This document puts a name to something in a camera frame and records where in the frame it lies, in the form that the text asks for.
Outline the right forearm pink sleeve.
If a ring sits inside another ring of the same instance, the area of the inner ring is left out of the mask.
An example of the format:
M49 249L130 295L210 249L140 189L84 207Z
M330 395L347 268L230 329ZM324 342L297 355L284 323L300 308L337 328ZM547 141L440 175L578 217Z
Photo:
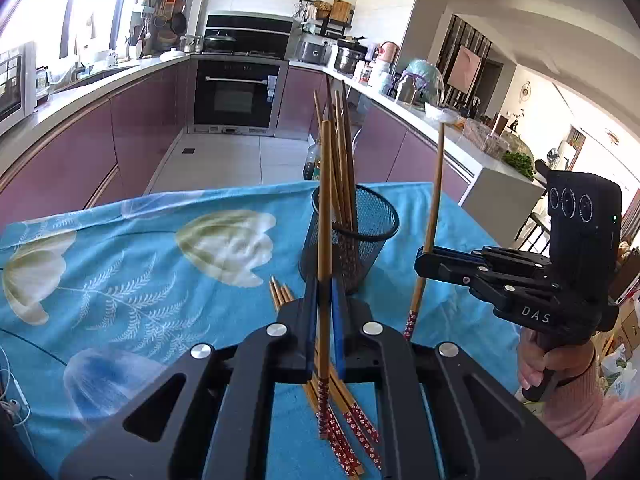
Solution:
M588 479L639 477L639 399L605 396L596 363L556 388L542 421L580 458Z

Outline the person right hand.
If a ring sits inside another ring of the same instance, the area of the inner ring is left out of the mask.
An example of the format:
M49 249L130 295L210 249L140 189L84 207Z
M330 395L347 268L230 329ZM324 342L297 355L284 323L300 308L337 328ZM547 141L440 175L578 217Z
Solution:
M553 370L559 380L578 377L588 370L595 355L591 341L544 351L537 344L537 333L523 328L518 343L518 382L524 390L538 387L545 370Z

